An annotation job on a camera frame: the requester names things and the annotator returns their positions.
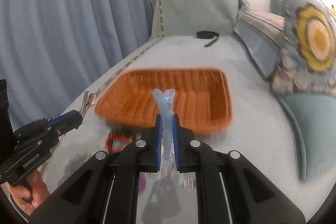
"black belt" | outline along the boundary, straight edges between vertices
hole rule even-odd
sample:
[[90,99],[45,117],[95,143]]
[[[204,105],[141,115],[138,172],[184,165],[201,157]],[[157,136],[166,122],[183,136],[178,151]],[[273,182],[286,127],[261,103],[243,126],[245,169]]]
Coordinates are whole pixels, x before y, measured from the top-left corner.
[[214,40],[204,45],[204,47],[210,47],[212,44],[214,44],[218,40],[219,34],[216,32],[202,31],[202,32],[197,32],[196,37],[199,39],[213,39],[214,37],[216,37]]

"curtain fold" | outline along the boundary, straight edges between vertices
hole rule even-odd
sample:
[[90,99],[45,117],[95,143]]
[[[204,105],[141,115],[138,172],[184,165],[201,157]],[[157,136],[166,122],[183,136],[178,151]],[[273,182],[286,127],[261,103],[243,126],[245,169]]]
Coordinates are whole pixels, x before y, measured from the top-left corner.
[[16,129],[56,117],[149,40],[151,0],[0,0],[0,79]]

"yellow flower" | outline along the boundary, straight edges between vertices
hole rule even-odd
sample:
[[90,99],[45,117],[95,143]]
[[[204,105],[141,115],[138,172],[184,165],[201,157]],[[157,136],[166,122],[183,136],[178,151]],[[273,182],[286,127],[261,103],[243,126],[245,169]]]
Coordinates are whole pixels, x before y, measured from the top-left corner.
[[334,65],[335,38],[325,15],[307,6],[300,12],[296,30],[309,67],[316,72],[330,69]]

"basket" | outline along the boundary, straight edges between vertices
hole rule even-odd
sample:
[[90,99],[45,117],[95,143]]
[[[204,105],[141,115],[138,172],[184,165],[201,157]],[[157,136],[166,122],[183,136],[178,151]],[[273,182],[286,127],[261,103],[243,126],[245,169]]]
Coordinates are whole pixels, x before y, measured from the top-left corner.
[[175,89],[174,113],[197,135],[226,130],[232,123],[225,74],[217,69],[139,69],[122,74],[97,103],[95,112],[109,122],[132,127],[155,125],[159,108],[153,89]]

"human hand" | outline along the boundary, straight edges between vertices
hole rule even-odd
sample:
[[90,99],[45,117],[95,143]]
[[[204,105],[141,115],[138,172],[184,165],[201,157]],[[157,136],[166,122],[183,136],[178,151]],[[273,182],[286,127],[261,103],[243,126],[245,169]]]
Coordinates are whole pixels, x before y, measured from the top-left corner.
[[[31,213],[50,196],[50,193],[39,171],[35,170],[31,173],[27,177],[27,181],[31,185],[31,191],[22,185],[12,187],[8,183],[7,189],[19,208],[30,216]],[[33,200],[31,204],[29,204],[24,198],[30,198],[31,196],[33,196]]]

